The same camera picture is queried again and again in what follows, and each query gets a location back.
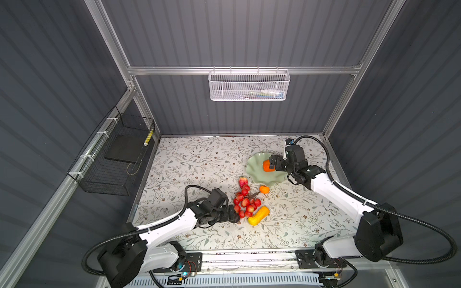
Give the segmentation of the red fake cherry bunch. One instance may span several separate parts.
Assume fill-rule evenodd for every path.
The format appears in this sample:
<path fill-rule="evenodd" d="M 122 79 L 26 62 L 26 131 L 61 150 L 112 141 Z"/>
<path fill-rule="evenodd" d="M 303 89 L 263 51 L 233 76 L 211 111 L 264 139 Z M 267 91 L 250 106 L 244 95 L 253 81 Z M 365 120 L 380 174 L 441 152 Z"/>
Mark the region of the red fake cherry bunch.
<path fill-rule="evenodd" d="M 248 185 L 235 194 L 233 199 L 234 210 L 241 219 L 252 217 L 261 206 L 261 200 L 258 198 L 259 194 L 260 192 L 253 191 Z"/>

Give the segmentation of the small fake tangerine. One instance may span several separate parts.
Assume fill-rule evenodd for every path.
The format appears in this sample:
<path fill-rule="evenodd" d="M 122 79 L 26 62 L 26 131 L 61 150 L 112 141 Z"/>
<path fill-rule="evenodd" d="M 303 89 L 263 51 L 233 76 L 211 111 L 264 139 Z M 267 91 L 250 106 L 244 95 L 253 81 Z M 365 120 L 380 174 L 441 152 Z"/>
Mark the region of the small fake tangerine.
<path fill-rule="evenodd" d="M 268 194 L 270 192 L 270 187 L 260 186 L 259 187 L 259 192 L 262 193 L 262 194 Z"/>

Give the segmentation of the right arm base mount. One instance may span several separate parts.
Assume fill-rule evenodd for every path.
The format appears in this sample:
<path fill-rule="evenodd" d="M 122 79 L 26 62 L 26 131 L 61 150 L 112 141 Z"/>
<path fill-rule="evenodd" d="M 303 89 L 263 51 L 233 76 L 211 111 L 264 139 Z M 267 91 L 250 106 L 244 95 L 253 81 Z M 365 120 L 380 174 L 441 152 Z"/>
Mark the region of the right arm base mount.
<path fill-rule="evenodd" d="M 347 264 L 340 259 L 332 259 L 324 252 L 317 249 L 301 249 L 295 250 L 298 266 L 301 269 L 315 268 L 339 268 L 342 270 Z"/>

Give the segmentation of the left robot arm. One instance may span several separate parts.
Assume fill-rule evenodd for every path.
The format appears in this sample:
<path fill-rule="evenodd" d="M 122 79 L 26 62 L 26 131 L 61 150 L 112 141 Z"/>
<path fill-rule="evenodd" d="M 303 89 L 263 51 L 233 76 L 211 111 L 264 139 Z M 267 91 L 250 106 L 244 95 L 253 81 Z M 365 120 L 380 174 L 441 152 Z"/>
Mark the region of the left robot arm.
<path fill-rule="evenodd" d="M 134 226 L 126 223 L 122 234 L 95 246 L 100 252 L 100 270 L 90 268 L 83 259 L 82 267 L 90 274 L 104 276 L 112 288 L 123 288 L 141 272 L 158 269 L 180 271 L 187 253 L 173 238 L 195 228 L 206 229 L 217 223 L 238 223 L 240 216 L 234 204 L 220 189 L 204 190 L 205 198 L 189 201 L 184 195 L 182 209 L 162 220 Z"/>

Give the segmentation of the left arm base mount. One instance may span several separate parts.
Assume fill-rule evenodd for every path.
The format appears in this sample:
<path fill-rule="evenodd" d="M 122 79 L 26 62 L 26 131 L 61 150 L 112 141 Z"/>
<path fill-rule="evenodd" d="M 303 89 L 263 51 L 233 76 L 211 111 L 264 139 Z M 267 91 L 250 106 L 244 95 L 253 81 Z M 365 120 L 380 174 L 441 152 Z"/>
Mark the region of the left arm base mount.
<path fill-rule="evenodd" d="M 159 268 L 154 270 L 154 272 L 200 272 L 202 269 L 202 258 L 202 253 L 186 253 L 185 256 L 180 256 L 171 267 Z"/>

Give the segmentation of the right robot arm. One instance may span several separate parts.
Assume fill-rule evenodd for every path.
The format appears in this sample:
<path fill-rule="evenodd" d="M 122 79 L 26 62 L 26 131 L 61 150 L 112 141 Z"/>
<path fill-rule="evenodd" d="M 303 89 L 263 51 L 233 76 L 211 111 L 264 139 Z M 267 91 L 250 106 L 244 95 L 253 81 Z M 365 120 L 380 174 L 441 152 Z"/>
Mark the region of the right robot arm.
<path fill-rule="evenodd" d="M 304 150 L 299 145 L 288 145 L 282 156 L 269 158 L 270 169 L 286 172 L 288 180 L 320 194 L 335 204 L 358 224 L 354 235 L 330 236 L 315 246 L 315 257 L 320 265 L 337 258 L 364 257 L 378 262 L 403 244 L 399 219 L 379 208 L 391 211 L 390 205 L 358 198 L 358 194 L 335 181 L 326 169 L 308 164 Z"/>

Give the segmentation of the large orange fake fruit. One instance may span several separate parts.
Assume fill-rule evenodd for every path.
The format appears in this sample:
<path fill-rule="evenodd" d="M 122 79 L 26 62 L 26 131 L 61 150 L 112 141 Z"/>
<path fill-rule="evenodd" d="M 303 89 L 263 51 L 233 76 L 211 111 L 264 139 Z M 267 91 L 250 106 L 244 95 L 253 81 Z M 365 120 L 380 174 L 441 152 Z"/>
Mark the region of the large orange fake fruit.
<path fill-rule="evenodd" d="M 262 164 L 262 167 L 264 172 L 273 172 L 276 170 L 274 166 L 271 165 L 270 160 L 265 160 Z"/>

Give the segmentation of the yellow orange fake squash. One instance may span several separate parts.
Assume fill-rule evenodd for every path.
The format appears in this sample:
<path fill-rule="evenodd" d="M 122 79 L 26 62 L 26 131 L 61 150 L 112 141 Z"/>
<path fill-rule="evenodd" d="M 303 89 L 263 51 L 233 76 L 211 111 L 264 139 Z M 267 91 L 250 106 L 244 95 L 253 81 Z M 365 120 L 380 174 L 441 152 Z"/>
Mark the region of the yellow orange fake squash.
<path fill-rule="evenodd" d="M 266 206 L 262 206 L 258 209 L 256 214 L 248 218 L 248 222 L 250 225 L 256 226 L 269 215 L 270 210 Z"/>

